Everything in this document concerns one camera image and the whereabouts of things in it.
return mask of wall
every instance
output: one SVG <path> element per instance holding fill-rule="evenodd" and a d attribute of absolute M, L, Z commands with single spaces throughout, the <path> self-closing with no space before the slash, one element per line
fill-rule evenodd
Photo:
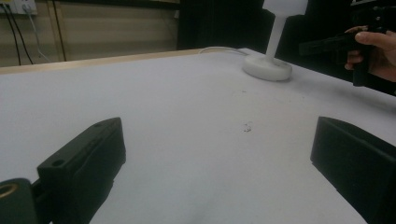
<path fill-rule="evenodd" d="M 36 1 L 34 22 L 42 52 L 52 62 L 84 60 L 175 50 L 175 11 Z M 46 63 L 36 49 L 27 16 L 15 15 L 34 63 Z M 18 33 L 21 63 L 30 64 Z M 5 14 L 0 15 L 0 66 L 18 65 L 14 37 Z"/>

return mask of hand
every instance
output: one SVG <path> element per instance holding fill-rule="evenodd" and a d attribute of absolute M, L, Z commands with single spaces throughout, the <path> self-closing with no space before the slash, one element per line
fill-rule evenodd
<path fill-rule="evenodd" d="M 360 32 L 355 35 L 355 39 L 361 44 L 375 46 L 370 55 L 369 73 L 396 82 L 396 33 Z M 345 68 L 353 70 L 354 63 L 360 63 L 362 60 L 363 57 L 358 50 L 350 51 Z"/>

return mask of round white base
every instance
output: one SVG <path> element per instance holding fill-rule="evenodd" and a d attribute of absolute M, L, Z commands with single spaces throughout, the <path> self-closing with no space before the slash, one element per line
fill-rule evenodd
<path fill-rule="evenodd" d="M 278 59 L 247 56 L 243 70 L 253 77 L 268 81 L 286 80 L 291 74 L 291 65 Z"/>

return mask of black cable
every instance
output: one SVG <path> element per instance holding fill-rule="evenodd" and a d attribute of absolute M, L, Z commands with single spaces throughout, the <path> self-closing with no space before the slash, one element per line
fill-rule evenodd
<path fill-rule="evenodd" d="M 17 27 L 18 33 L 20 33 L 21 41 L 22 41 L 22 44 L 23 44 L 23 48 L 24 48 L 24 50 L 25 50 L 25 52 L 26 52 L 27 58 L 29 59 L 30 63 L 33 64 L 32 59 L 30 58 L 29 52 L 27 51 L 26 45 L 25 45 L 25 43 L 24 43 L 24 39 L 23 39 L 21 30 L 20 30 L 20 27 L 18 26 L 17 22 L 15 21 L 14 15 L 12 14 L 11 11 L 10 11 L 9 14 L 11 15 L 11 18 L 12 18 L 12 20 L 14 21 L 15 26 Z"/>
<path fill-rule="evenodd" d="M 20 50 L 18 48 L 18 42 L 17 42 L 17 36 L 15 35 L 15 31 L 14 31 L 14 27 L 12 26 L 11 20 L 9 19 L 8 16 L 8 12 L 6 10 L 6 7 L 3 5 L 0 5 L 0 7 L 2 7 L 4 9 L 4 11 L 6 12 L 6 16 L 7 16 L 7 20 L 9 22 L 9 27 L 11 27 L 12 30 L 12 34 L 14 34 L 14 42 L 15 42 L 15 47 L 17 48 L 17 54 L 18 54 L 18 62 L 21 65 L 21 55 L 20 55 Z"/>

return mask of white tabletop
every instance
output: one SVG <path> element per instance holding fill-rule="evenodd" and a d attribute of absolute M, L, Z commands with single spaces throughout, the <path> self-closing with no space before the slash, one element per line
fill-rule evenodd
<path fill-rule="evenodd" d="M 396 145 L 396 98 L 293 66 L 246 75 L 216 52 L 0 76 L 0 180 L 121 117 L 127 162 L 92 223 L 362 224 L 309 160 L 318 116 Z"/>

